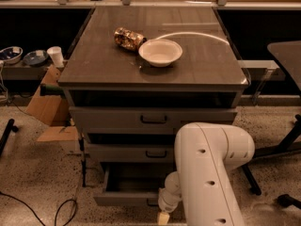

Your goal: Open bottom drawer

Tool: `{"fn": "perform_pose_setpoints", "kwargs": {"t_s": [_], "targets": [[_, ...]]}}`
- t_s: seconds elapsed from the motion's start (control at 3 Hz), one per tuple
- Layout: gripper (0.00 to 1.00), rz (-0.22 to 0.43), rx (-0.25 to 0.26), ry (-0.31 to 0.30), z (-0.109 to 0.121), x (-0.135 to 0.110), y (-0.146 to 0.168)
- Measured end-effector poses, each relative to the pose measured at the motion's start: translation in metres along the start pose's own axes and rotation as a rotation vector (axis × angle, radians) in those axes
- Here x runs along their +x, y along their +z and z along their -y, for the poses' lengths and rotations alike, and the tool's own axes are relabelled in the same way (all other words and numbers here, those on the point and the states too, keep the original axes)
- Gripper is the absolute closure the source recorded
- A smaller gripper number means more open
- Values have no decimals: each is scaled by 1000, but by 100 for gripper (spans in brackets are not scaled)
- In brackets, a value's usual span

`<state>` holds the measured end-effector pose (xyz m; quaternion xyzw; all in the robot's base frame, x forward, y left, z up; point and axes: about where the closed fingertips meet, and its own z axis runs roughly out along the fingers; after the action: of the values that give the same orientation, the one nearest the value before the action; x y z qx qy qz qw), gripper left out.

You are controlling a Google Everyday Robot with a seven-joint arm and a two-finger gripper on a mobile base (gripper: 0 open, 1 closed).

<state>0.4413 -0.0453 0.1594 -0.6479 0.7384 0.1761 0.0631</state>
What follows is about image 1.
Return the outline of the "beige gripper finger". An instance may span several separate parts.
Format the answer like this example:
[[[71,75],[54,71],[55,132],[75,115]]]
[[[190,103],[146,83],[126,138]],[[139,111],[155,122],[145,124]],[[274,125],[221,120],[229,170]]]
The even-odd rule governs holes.
[[[167,226],[170,215],[167,212],[159,212],[157,214],[157,225],[158,226]]]

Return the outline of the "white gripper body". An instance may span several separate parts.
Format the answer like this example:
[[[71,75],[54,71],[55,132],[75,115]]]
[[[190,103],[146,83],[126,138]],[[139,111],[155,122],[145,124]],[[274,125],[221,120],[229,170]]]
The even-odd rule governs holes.
[[[173,212],[182,200],[179,175],[177,171],[169,173],[165,179],[165,186],[159,189],[158,205],[165,213]]]

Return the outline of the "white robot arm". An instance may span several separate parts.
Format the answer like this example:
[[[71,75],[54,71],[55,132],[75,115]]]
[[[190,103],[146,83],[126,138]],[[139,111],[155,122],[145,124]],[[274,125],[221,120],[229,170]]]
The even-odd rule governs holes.
[[[228,172],[249,162],[252,136],[240,127],[193,122],[176,135],[176,170],[159,190],[157,224],[183,204],[187,226],[245,226]]]

